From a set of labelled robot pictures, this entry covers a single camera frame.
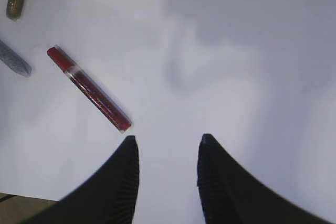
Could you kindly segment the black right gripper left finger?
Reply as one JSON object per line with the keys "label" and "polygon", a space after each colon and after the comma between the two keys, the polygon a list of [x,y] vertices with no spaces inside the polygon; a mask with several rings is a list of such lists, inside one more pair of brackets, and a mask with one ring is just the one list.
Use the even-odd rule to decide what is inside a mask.
{"label": "black right gripper left finger", "polygon": [[140,182],[139,149],[127,136],[81,186],[25,223],[132,223]]}

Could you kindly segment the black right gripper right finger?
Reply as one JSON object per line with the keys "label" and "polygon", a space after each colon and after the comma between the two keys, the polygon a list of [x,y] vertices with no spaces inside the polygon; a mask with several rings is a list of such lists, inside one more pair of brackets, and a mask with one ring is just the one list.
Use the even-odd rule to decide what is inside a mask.
{"label": "black right gripper right finger", "polygon": [[197,186],[206,223],[326,223],[257,180],[211,134],[199,145]]}

